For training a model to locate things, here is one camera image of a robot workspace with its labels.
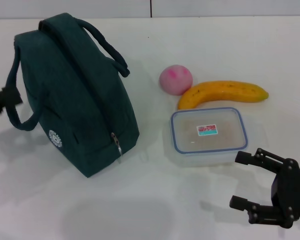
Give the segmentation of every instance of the lunch bag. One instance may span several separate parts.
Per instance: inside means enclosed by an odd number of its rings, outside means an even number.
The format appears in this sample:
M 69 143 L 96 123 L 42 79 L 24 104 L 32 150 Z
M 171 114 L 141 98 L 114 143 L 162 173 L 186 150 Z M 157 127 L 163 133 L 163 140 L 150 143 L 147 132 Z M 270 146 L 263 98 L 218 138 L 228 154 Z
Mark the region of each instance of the lunch bag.
M 106 57 L 88 33 L 113 58 Z M 16 35 L 6 87 L 16 88 L 21 63 L 33 115 L 21 123 L 15 106 L 10 122 L 31 131 L 38 122 L 55 147 L 86 177 L 99 172 L 136 145 L 134 110 L 119 77 L 130 72 L 123 57 L 91 24 L 63 13 Z

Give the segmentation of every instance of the yellow banana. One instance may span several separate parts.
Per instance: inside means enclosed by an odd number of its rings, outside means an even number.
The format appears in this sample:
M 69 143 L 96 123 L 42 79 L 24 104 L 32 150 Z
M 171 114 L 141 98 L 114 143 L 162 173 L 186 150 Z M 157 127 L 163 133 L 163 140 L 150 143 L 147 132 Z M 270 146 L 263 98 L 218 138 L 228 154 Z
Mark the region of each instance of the yellow banana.
M 261 87 L 239 81 L 206 81 L 187 90 L 179 100 L 178 109 L 193 109 L 201 103 L 228 100 L 256 103 L 269 97 Z

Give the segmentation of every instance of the pink ball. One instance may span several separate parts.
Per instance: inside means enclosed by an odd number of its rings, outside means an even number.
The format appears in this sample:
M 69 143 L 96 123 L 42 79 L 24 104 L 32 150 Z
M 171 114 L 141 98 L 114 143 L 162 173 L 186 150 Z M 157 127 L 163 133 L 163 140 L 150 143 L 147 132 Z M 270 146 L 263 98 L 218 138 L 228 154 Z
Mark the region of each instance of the pink ball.
M 164 91 L 171 95 L 182 95 L 191 88 L 193 78 L 191 72 L 184 66 L 172 65 L 161 73 L 159 82 Z

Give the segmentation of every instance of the bag strap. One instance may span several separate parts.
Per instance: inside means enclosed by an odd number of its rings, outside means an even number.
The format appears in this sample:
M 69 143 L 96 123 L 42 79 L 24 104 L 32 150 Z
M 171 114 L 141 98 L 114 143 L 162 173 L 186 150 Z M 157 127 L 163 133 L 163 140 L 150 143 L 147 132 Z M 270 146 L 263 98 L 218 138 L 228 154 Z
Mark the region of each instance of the bag strap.
M 17 46 L 14 46 L 14 60 L 12 64 L 12 68 L 6 80 L 6 87 L 17 88 L 17 72 L 20 64 L 20 49 Z M 37 106 L 33 111 L 33 115 L 25 122 L 21 123 L 20 118 L 18 116 L 18 112 L 16 110 L 16 106 L 6 106 L 6 113 L 9 117 L 11 124 L 19 129 L 25 131 L 33 130 L 39 122 L 39 118 L 44 109 L 44 102 L 47 98 L 48 94 L 44 87 L 41 88 L 41 91 L 38 95 Z
M 120 55 L 120 53 L 106 41 L 105 37 L 101 34 L 101 32 L 98 29 L 96 29 L 93 25 L 81 19 L 75 18 L 75 20 L 80 27 L 88 30 L 92 34 L 92 36 L 98 41 L 101 47 L 103 47 L 103 49 L 106 50 L 107 53 L 110 54 L 110 56 L 118 64 L 121 65 L 121 67 L 118 68 L 118 71 L 120 72 L 122 77 L 126 78 L 130 74 L 130 71 L 128 69 L 128 65 L 125 59 Z

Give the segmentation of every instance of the zipper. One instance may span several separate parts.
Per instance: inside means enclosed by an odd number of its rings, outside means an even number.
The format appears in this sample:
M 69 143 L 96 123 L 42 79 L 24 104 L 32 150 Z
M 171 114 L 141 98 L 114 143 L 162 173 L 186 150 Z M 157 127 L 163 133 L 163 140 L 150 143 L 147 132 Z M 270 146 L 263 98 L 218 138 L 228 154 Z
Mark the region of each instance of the zipper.
M 54 26 L 48 22 L 40 22 L 39 24 L 39 30 L 46 34 L 52 41 L 57 45 L 57 47 L 60 49 L 61 53 L 64 55 L 64 57 L 68 60 L 69 64 L 72 66 L 73 70 L 77 74 L 80 81 L 83 83 L 83 86 L 93 99 L 96 107 L 100 110 L 100 113 L 103 118 L 104 125 L 107 128 L 107 131 L 109 135 L 111 136 L 112 140 L 116 144 L 118 151 L 120 153 L 120 156 L 123 156 L 122 149 L 120 147 L 120 143 L 118 138 L 116 137 L 114 131 L 112 130 L 112 126 L 110 125 L 109 116 L 106 112 L 106 108 L 104 107 L 104 104 L 100 98 L 100 96 L 96 93 L 96 91 L 93 91 L 93 87 L 89 83 L 88 79 L 84 75 L 83 71 L 81 70 L 79 64 L 76 62 L 75 57 L 72 55 L 72 53 L 66 49 L 66 45 L 62 44 L 62 37 L 58 33 L 58 31 L 54 28 Z

